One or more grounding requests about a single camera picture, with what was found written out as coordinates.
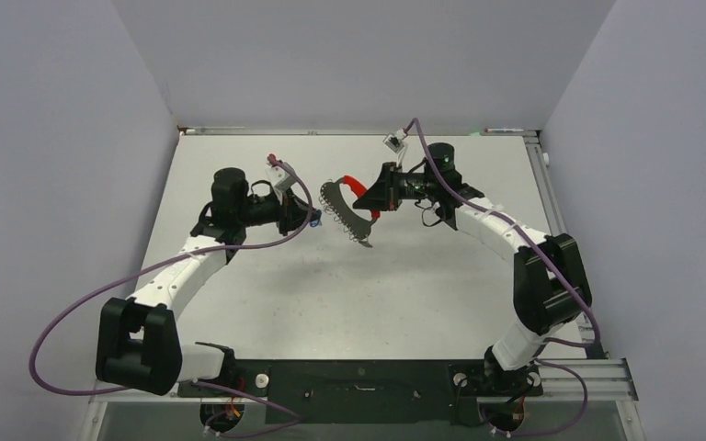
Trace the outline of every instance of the gray wall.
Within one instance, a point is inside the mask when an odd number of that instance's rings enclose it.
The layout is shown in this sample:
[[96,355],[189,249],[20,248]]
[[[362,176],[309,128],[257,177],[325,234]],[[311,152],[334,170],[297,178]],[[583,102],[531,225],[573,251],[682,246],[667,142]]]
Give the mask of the gray wall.
[[[87,398],[40,390],[28,352],[140,263],[176,133],[109,1],[0,2],[0,439],[76,439]],[[82,309],[41,374],[92,386],[96,333],[97,308]]]
[[542,128],[613,0],[114,0],[189,126]]
[[706,439],[706,2],[619,0],[543,140],[648,439]]

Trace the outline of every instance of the purple cable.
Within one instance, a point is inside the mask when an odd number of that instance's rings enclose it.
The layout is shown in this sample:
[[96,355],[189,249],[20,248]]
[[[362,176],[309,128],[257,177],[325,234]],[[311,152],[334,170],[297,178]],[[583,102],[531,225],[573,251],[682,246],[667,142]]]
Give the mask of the purple cable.
[[[510,432],[510,436],[545,436],[545,435],[556,435],[556,434],[558,434],[558,433],[560,433],[560,432],[563,432],[564,430],[569,429],[569,428],[572,427],[573,425],[577,424],[577,422],[580,421],[581,418],[583,418],[583,414],[586,413],[586,408],[588,408],[588,387],[586,386],[586,382],[583,381],[583,378],[582,378],[577,372],[573,371],[571,368],[569,368],[569,367],[567,367],[567,366],[557,365],[557,364],[554,364],[554,363],[551,363],[551,362],[548,362],[548,361],[545,361],[545,360],[536,359],[535,361],[536,361],[537,363],[540,363],[540,364],[543,365],[543,366],[547,366],[548,368],[557,368],[557,369],[561,369],[561,370],[563,370],[563,371],[569,373],[569,374],[572,375],[573,377],[575,377],[578,381],[580,381],[580,387],[583,388],[583,402],[581,402],[581,404],[580,404],[580,410],[577,411],[577,415],[575,415],[575,417],[574,417],[572,420],[570,420],[570,421],[568,421],[568,422],[566,422],[566,423],[564,423],[564,424],[562,424],[562,425],[560,425],[560,426],[558,426],[558,427],[556,427],[556,428],[553,428],[553,429],[545,429],[545,430],[535,430],[535,431],[533,431],[533,432]],[[485,415],[485,410],[483,410],[483,418],[484,418],[484,420],[487,420],[487,419],[488,419],[488,417]],[[495,429],[496,432],[499,433],[499,434],[507,435],[507,432],[506,432],[506,431],[497,429],[496,427],[494,427],[494,429]]]
[[580,295],[577,293],[575,288],[573,288],[572,284],[567,280],[567,278],[562,274],[561,271],[559,271],[559,268],[556,267],[556,264],[548,257],[547,254],[545,254],[537,244],[531,240],[531,238],[526,234],[526,232],[523,231],[523,229],[512,219],[510,219],[507,215],[502,214],[498,211],[495,210],[489,210],[485,209],[477,204],[473,204],[469,200],[465,199],[462,195],[456,193],[453,188],[450,188],[447,182],[445,182],[445,179],[442,177],[440,174],[439,170],[437,169],[437,165],[434,164],[434,161],[431,160],[431,153],[428,150],[428,145],[426,142],[426,137],[424,137],[424,132],[421,130],[421,123],[418,121],[418,118],[413,118],[410,123],[407,125],[407,127],[404,128],[404,133],[407,133],[410,129],[413,128],[413,126],[416,126],[416,131],[418,132],[418,139],[421,141],[421,146],[424,148],[424,155],[427,158],[427,164],[431,167],[432,172],[434,172],[434,176],[437,178],[439,183],[442,185],[445,190],[450,193],[451,196],[456,198],[460,203],[472,207],[473,209],[477,209],[478,211],[481,211],[483,213],[490,211],[492,216],[496,216],[498,219],[501,219],[502,221],[506,222],[507,225],[511,225],[513,227],[513,230],[518,233],[521,238],[523,238],[524,242],[527,243],[529,248],[534,250],[534,253],[537,254],[537,256],[540,258],[540,260],[548,267],[548,269],[553,272],[553,274],[556,276],[556,278],[559,280],[559,282],[562,284],[562,287],[567,290],[567,292],[572,296],[573,300],[577,303],[577,305],[580,307],[580,309],[583,311],[583,313],[588,317],[588,320],[591,322],[591,327],[594,329],[594,341],[591,343],[578,343],[578,342],[570,342],[568,340],[563,340],[561,338],[553,338],[553,337],[548,337],[545,339],[545,343],[558,343],[561,345],[567,345],[571,347],[581,347],[581,348],[586,348],[590,347],[592,345],[595,345],[599,343],[599,340],[601,338],[601,332],[599,331],[599,324],[597,323],[597,318],[594,317],[594,313],[591,312],[591,309],[588,308],[588,305],[581,299]]
[[30,358],[28,359],[28,373],[30,374],[31,378],[43,389],[48,390],[52,393],[57,393],[59,395],[66,395],[69,397],[85,397],[89,395],[102,395],[105,393],[111,393],[111,392],[119,392],[121,390],[126,390],[128,388],[123,388],[123,387],[117,387],[117,388],[109,388],[109,389],[99,389],[99,390],[68,390],[68,389],[62,389],[62,388],[57,388],[55,386],[52,386],[50,383],[42,379],[40,377],[39,372],[37,372],[36,368],[36,360],[37,360],[37,355],[39,354],[39,350],[41,348],[41,345],[44,343],[44,341],[47,339],[47,336],[50,334],[50,332],[55,328],[55,326],[58,325],[58,323],[61,322],[61,320],[65,319],[66,316],[71,314],[74,310],[88,302],[89,300],[93,299],[94,297],[97,297],[110,289],[113,289],[115,287],[119,287],[120,285],[124,283],[128,283],[134,279],[136,279],[139,276],[143,276],[147,273],[153,272],[156,269],[163,268],[164,266],[169,266],[174,264],[175,262],[179,262],[184,259],[188,259],[192,254],[205,254],[205,253],[211,253],[215,251],[222,251],[222,250],[261,250],[264,248],[271,248],[273,246],[277,245],[282,245],[285,242],[293,239],[297,235],[299,235],[302,230],[304,230],[307,225],[310,223],[310,218],[313,216],[313,196],[310,194],[310,190],[307,188],[307,186],[304,184],[304,182],[289,168],[283,165],[282,162],[278,161],[274,155],[270,155],[268,158],[269,163],[273,166],[277,166],[282,168],[286,173],[288,173],[292,178],[296,180],[296,183],[299,184],[299,186],[302,188],[304,191],[304,195],[307,197],[307,217],[304,218],[304,222],[302,225],[299,226],[294,232],[289,234],[288,236],[283,237],[282,239],[279,239],[275,242],[270,242],[270,243],[257,243],[253,245],[215,245],[215,246],[208,246],[207,248],[201,248],[199,250],[194,250],[185,254],[179,254],[174,257],[170,257],[166,259],[163,262],[158,262],[157,264],[153,264],[151,266],[146,267],[145,269],[131,274],[130,276],[126,276],[120,280],[115,280],[112,283],[109,283],[85,296],[83,296],[80,300],[72,303],[71,306],[63,310],[60,314],[58,314],[57,317],[52,319],[50,324],[47,325],[46,328],[41,332],[39,335],[39,338],[37,338],[36,343],[34,343],[34,347],[31,349],[31,355]]
[[[220,386],[220,385],[217,385],[217,384],[208,383],[208,382],[206,382],[206,381],[197,381],[197,382],[195,382],[195,383],[193,383],[193,384],[195,384],[195,385],[197,385],[197,386],[204,387],[204,388],[222,390],[222,391],[224,391],[224,392],[230,393],[230,394],[232,394],[232,395],[236,395],[236,396],[238,396],[238,397],[247,398],[248,400],[252,400],[252,401],[255,401],[255,402],[260,402],[261,404],[264,404],[264,405],[267,406],[267,407],[271,407],[272,409],[278,410],[278,411],[280,411],[280,412],[282,412],[282,413],[286,413],[286,414],[288,414],[288,415],[290,415],[290,416],[296,418],[296,419],[293,420],[293,421],[289,421],[289,422],[287,422],[287,423],[280,424],[280,425],[276,425],[276,426],[274,426],[274,427],[269,427],[269,428],[266,428],[266,429],[256,430],[255,432],[251,432],[251,433],[249,433],[249,434],[234,434],[234,435],[229,435],[229,434],[225,434],[225,433],[220,433],[219,436],[220,436],[221,438],[234,438],[234,439],[252,438],[252,437],[254,437],[254,436],[259,436],[259,435],[264,435],[264,434],[270,434],[270,433],[272,433],[272,432],[277,432],[277,431],[280,430],[280,429],[284,429],[284,428],[286,428],[286,427],[291,427],[292,425],[296,425],[296,424],[299,424],[299,423],[302,422],[302,419],[303,419],[303,418],[302,418],[302,416],[299,415],[298,413],[296,413],[296,412],[294,412],[294,411],[292,411],[291,409],[288,409],[288,408],[286,408],[286,407],[280,406],[279,404],[277,404],[277,403],[275,403],[275,402],[267,401],[267,400],[264,400],[264,399],[262,399],[262,398],[258,398],[258,397],[255,396],[255,395],[250,395],[249,393],[242,392],[242,391],[235,390],[235,389],[231,389],[231,388],[227,388],[227,387],[225,387],[225,386]],[[221,416],[224,416],[225,414],[226,414],[226,411],[222,411],[222,412],[215,413],[215,414],[214,414],[213,416],[211,416],[210,418],[207,418],[207,421],[204,422],[205,429],[206,429],[207,427],[210,427],[210,424],[212,424],[213,421],[215,421],[217,418],[220,418]]]

